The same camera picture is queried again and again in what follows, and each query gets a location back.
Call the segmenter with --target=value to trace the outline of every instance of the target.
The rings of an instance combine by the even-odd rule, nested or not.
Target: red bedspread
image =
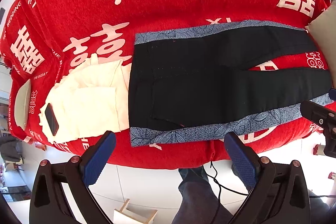
[[[329,5],[330,0],[16,0],[0,40],[5,62],[13,68],[11,133],[21,139],[27,140],[28,136],[49,144],[39,126],[38,114],[51,87],[95,52],[100,58],[123,59],[124,65],[130,63],[136,33],[246,19],[270,20],[302,28]],[[280,57],[266,67],[255,69],[300,66],[327,69],[320,52]],[[13,101],[28,79],[31,79],[31,104],[28,124],[23,131],[15,124]],[[300,118],[246,135],[244,141],[256,152],[262,152],[315,130],[317,127]],[[116,136],[117,147],[109,160],[112,164],[175,169],[228,158],[220,140],[165,144],[160,145],[160,150],[132,148],[128,130]],[[53,146],[81,155],[98,139],[92,137]]]

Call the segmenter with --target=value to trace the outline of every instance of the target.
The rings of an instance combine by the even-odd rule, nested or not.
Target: white pillow
[[[306,29],[320,46],[336,86],[336,0],[306,26]]]
[[[26,129],[29,101],[31,94],[30,79],[19,89],[15,98],[14,104],[14,119],[15,123],[23,130]]]

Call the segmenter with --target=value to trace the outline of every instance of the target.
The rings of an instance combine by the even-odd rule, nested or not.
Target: white tile floor
[[[273,162],[285,164],[294,159],[299,160],[305,172],[308,188],[316,194],[329,194],[333,181],[327,177],[331,171],[336,172],[336,159],[312,155],[312,148],[315,144],[323,143],[323,141],[323,135],[313,134],[309,138],[291,142],[260,155],[269,157]],[[25,163],[21,176],[28,187],[32,188],[41,160],[48,159],[51,163],[65,162],[71,156],[70,153],[51,147],[48,147],[47,151],[42,151],[24,144]],[[231,161],[218,161],[214,163],[214,166],[218,171],[219,183],[236,191],[247,193],[243,183],[232,173]],[[205,170],[210,175],[215,174],[215,171],[210,169],[210,163],[205,165]],[[130,198],[130,206],[134,211],[145,214],[152,209],[158,210],[154,224],[170,224],[182,201],[178,190],[180,182],[181,177],[177,170],[147,170],[106,165],[97,183],[90,186],[90,190],[111,219],[113,219],[113,210],[119,209],[124,201]],[[214,193],[218,195],[218,185],[211,179],[210,184]],[[79,222],[85,223],[68,186],[64,185],[64,187],[76,218]],[[231,213],[237,211],[244,199],[244,196],[222,190],[221,203]]]

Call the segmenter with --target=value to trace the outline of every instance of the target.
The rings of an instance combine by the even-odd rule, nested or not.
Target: wooden stool
[[[114,210],[113,223],[115,224],[152,224],[154,217],[158,213],[157,210],[151,214],[149,218],[140,216],[130,210],[127,210],[130,199],[128,198],[120,210]]]

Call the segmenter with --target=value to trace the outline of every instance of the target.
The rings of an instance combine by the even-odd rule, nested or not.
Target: black cable
[[[310,195],[309,198],[336,198],[336,195]]]
[[[16,194],[26,194],[26,193],[30,193],[30,191],[14,192],[14,193],[0,193],[0,194],[3,194],[3,195],[16,195]]]
[[[215,175],[214,177],[212,177],[212,178],[213,178],[213,181],[219,185],[218,206],[217,206],[216,213],[215,213],[215,215],[214,215],[212,221],[210,222],[210,224],[214,224],[214,223],[215,223],[215,220],[216,220],[216,217],[217,217],[217,215],[218,215],[219,209],[221,208],[221,192],[222,192],[222,187],[221,187],[221,185],[219,184],[219,182],[216,180],[216,177],[217,177],[217,175],[218,175],[218,172],[217,172],[216,168],[213,166],[212,161],[210,162],[210,168],[211,168],[211,167],[213,167],[214,170],[216,171],[216,175]]]
[[[235,190],[232,190],[232,189],[229,189],[229,188],[227,188],[227,187],[225,187],[225,186],[223,186],[223,185],[221,185],[221,184],[219,184],[219,183],[217,183],[220,187],[223,187],[225,190],[228,190],[228,191],[231,191],[231,192],[233,192],[233,193],[236,193],[236,194],[239,194],[239,195],[244,195],[244,196],[248,196],[249,194],[244,194],[244,193],[240,193],[240,192],[237,192],[237,191],[235,191]]]

